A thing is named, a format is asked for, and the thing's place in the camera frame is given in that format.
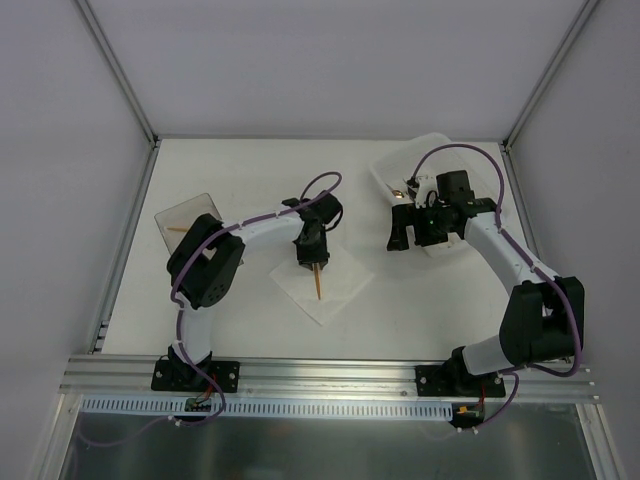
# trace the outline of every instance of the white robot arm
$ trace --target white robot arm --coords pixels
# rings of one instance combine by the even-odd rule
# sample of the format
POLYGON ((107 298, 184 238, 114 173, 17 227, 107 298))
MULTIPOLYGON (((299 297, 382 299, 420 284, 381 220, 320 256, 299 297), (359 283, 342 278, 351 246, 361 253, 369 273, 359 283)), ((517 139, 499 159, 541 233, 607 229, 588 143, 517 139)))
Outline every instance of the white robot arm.
MULTIPOLYGON (((411 179, 408 195, 418 197, 422 185, 411 179)), ((457 233, 491 266, 510 295, 497 335, 459 347, 434 381, 448 384, 461 395, 477 391, 479 378, 576 354, 575 335, 582 346, 584 289, 574 277, 562 278, 529 249, 502 230, 490 198, 475 198, 464 170, 436 178, 433 202, 405 202, 392 206, 392 230, 387 250, 409 248, 407 228, 421 247, 446 242, 457 233)))
POLYGON ((336 217, 339 221, 341 215, 340 202, 323 191, 312 201, 284 200, 275 212, 254 217, 246 225, 227 225, 210 214, 198 217, 167 263, 182 312, 176 339, 156 362, 151 388, 204 390, 207 380, 192 367, 215 374, 211 371, 210 307, 228 293, 243 256, 293 242, 300 266, 321 269, 329 261, 326 225, 336 217))

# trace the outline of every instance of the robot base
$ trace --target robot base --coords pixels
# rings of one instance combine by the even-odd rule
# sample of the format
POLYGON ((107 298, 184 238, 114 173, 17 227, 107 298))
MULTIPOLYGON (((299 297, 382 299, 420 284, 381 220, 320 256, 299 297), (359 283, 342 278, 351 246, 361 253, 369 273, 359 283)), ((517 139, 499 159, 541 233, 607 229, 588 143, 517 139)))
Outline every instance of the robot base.
MULTIPOLYGON (((240 363, 212 360, 211 355, 197 364, 207 372, 225 393, 236 393, 240 380, 240 363)), ((204 392, 209 382, 200 377, 188 364, 184 363, 169 347, 166 356, 161 357, 153 369, 151 390, 156 392, 204 392)))
POLYGON ((416 388, 419 397, 482 397, 503 398, 506 396, 504 382, 491 373, 467 380, 464 384, 447 381, 440 365, 417 365, 415 367, 416 388))

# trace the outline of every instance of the wooden skewer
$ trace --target wooden skewer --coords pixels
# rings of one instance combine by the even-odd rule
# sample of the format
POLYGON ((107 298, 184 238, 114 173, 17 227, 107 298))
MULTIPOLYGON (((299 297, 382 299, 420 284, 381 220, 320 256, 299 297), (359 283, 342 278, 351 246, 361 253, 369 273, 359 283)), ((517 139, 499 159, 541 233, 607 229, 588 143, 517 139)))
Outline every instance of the wooden skewer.
POLYGON ((318 294, 318 300, 322 300, 322 288, 320 287, 320 265, 313 264, 313 276, 316 278, 316 293, 318 294))

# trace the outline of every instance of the white wall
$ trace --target white wall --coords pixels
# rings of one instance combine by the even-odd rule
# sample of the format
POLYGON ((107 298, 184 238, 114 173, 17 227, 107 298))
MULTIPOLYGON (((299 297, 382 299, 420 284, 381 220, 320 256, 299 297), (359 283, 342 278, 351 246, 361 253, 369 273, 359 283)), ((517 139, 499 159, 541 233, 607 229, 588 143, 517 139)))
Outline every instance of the white wall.
POLYGON ((583 0, 92 0, 161 134, 502 139, 583 0))
POLYGON ((544 257, 587 291, 585 353, 640 471, 640 2, 604 0, 516 143, 544 257))
POLYGON ((70 1, 0 6, 0 478, 27 478, 147 143, 70 1))

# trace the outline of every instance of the white table surface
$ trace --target white table surface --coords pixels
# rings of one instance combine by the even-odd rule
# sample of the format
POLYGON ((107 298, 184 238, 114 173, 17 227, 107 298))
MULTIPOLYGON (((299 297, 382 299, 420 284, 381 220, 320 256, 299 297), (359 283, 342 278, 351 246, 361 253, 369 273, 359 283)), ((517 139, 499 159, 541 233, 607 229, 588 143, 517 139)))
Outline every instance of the white table surface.
MULTIPOLYGON (((369 162, 397 141, 164 140, 103 346, 103 353, 162 355, 175 332, 169 300, 167 248, 154 215, 209 193, 223 219, 262 213, 298 196, 318 173, 339 170, 336 191, 345 216, 329 233, 373 280, 327 326, 321 327, 269 277, 293 245, 245 258, 228 295, 213 307, 214 355, 331 359, 444 359, 453 348, 494 335, 507 293, 471 248, 437 259, 422 249, 387 252, 391 212, 369 173, 369 162)), ((495 143, 475 143, 503 164, 495 143)), ((491 165, 460 154, 498 190, 491 165)), ((522 237, 511 190, 505 220, 522 237)))

